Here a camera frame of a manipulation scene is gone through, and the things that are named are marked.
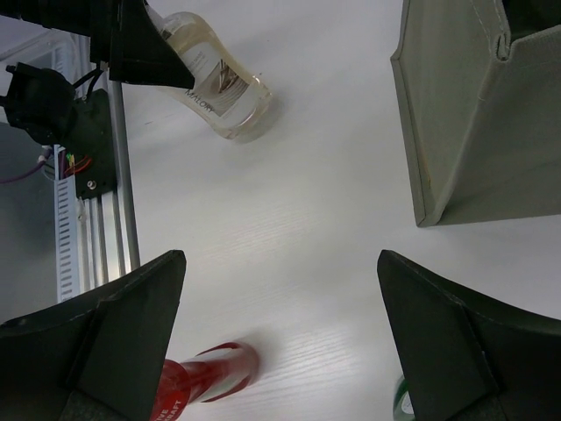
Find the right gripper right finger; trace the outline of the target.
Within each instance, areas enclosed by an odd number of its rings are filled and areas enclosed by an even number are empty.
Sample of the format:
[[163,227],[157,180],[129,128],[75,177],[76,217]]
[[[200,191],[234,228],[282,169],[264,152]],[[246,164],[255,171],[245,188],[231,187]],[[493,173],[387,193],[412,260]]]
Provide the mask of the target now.
[[417,420],[558,420],[560,322],[384,250],[377,275]]

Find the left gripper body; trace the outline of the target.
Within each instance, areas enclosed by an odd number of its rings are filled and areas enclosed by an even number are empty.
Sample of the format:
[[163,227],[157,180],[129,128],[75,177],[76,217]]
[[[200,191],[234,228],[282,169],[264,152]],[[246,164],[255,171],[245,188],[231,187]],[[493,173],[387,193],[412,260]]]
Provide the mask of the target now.
[[120,1],[1,0],[1,15],[78,35],[109,32]]

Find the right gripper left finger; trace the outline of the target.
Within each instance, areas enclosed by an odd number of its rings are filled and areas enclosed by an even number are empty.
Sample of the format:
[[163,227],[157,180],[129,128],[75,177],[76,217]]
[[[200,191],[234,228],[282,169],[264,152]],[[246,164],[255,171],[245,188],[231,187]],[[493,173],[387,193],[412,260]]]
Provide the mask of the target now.
[[3,420],[147,420],[187,262],[171,250],[1,326]]

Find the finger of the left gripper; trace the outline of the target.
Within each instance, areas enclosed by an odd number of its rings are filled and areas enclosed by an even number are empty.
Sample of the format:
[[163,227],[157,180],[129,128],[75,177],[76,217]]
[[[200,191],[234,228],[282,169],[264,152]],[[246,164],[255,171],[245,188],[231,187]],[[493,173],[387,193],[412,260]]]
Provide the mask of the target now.
[[117,1],[110,35],[110,79],[192,89],[195,78],[164,40],[144,1]]

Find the green dish soap bottle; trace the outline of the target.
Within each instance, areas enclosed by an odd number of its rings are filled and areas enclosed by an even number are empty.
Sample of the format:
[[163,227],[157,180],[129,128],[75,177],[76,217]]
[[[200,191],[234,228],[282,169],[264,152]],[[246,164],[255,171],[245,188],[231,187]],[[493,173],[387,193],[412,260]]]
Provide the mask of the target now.
[[408,384],[402,375],[396,383],[393,400],[394,421],[415,421],[415,413],[408,392]]

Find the clear amber perfume bottle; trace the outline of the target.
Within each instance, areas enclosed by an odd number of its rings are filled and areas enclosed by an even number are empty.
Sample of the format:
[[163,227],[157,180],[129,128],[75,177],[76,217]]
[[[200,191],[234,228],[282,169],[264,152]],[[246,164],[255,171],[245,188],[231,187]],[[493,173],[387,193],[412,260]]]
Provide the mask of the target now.
[[268,87],[227,51],[209,24],[191,12],[166,17],[146,8],[162,38],[195,78],[190,89],[159,86],[225,139],[249,140],[266,128]]

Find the red soap bottle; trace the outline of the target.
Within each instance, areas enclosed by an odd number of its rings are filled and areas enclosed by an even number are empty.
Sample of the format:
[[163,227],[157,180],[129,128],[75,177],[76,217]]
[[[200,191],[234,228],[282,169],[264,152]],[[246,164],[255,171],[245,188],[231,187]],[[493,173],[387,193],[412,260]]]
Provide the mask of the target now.
[[260,358],[244,342],[228,342],[195,357],[176,362],[165,360],[151,420],[176,420],[193,403],[211,403],[253,384]]

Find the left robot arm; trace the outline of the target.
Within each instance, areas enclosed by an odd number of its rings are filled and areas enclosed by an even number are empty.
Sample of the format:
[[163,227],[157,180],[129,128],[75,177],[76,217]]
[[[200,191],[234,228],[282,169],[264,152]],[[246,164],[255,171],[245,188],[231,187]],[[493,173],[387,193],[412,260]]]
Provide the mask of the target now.
[[[3,1],[4,17],[89,38],[89,58],[107,65],[110,80],[132,85],[191,89],[195,78],[165,40],[162,24],[146,1]],[[75,121],[76,90],[56,71],[9,65],[1,97],[8,123],[39,144],[59,144]]]

